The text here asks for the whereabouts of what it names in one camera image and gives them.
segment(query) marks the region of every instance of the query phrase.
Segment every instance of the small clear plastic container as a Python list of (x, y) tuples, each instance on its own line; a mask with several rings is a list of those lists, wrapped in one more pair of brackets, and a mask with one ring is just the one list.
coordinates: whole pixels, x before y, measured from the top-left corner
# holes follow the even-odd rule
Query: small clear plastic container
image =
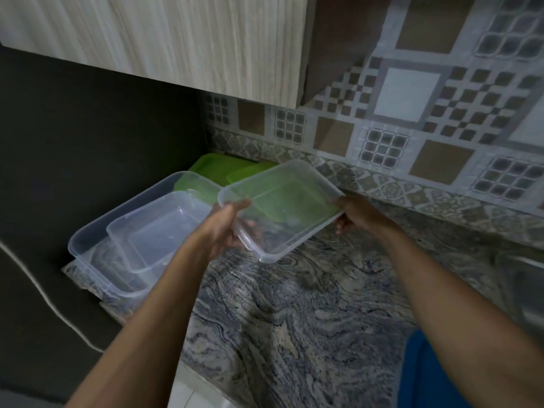
[(146, 273), (150, 268), (166, 268), (176, 250), (211, 210), (210, 205), (188, 192), (172, 192), (117, 218), (106, 231), (127, 269)]
[(223, 188), (218, 201), (252, 201), (235, 233), (259, 261), (274, 263), (339, 217), (333, 202), (342, 195), (311, 165), (291, 160)]
[(213, 199), (210, 192), (217, 194), (221, 189), (219, 185), (194, 172), (173, 173), (83, 226), (68, 242), (68, 251), (76, 258), (78, 268), (88, 279), (87, 283), (94, 285), (104, 300), (116, 309), (132, 311), (138, 307), (160, 277), (163, 268), (150, 268), (142, 273), (129, 271), (106, 227), (115, 219), (167, 195), (174, 187), (207, 201)]

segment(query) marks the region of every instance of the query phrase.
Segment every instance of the blue plastic object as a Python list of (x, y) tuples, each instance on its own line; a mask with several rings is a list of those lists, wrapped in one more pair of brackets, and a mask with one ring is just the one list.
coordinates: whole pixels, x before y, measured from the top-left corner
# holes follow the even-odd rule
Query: blue plastic object
[(471, 408), (440, 366), (421, 330), (406, 343), (397, 408)]

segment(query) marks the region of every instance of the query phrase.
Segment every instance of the upper cabinet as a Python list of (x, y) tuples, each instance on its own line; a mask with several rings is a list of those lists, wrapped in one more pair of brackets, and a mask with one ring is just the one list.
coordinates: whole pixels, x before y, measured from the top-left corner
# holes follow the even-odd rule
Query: upper cabinet
[[(296, 108), (379, 38), (388, 2), (0, 0), (4, 46)], [(357, 24), (357, 28), (348, 28)]]

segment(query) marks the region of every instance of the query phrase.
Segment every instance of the checkered tile pattern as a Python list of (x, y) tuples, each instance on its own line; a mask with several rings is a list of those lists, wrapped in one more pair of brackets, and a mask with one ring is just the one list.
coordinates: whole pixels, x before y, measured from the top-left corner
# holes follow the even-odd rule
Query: checkered tile pattern
[(544, 166), (495, 157), (473, 183), (476, 192), (515, 202), (544, 175)]
[(454, 67), (423, 130), (490, 145), (539, 79), (508, 71)]
[(365, 118), (380, 64), (381, 58), (371, 57), (364, 67), (350, 68), (315, 97), (314, 109)]
[(474, 54), (531, 61), (542, 56), (543, 47), (544, 0), (503, 0)]
[(302, 144), (306, 115), (288, 109), (276, 109), (274, 136), (277, 139)]
[(204, 95), (204, 100), (206, 101), (208, 119), (212, 122), (228, 126), (230, 124), (228, 119), (228, 100), (225, 97), (219, 97), (208, 93)]
[(407, 136), (390, 133), (389, 131), (370, 129), (364, 140), (362, 151), (359, 154), (359, 160), (388, 169), (394, 169), (403, 154), (403, 149), (406, 147), (407, 142)]

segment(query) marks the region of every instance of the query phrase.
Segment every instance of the person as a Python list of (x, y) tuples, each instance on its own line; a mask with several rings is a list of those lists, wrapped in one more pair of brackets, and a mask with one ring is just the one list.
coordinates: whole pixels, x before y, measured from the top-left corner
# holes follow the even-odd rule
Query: person
[[(210, 260), (236, 244), (238, 201), (185, 240), (146, 301), (67, 407), (166, 407), (187, 325)], [(385, 247), (441, 366), (474, 408), (544, 406), (544, 355), (499, 308), (425, 253), (364, 197), (341, 197), (337, 233), (364, 229)]]

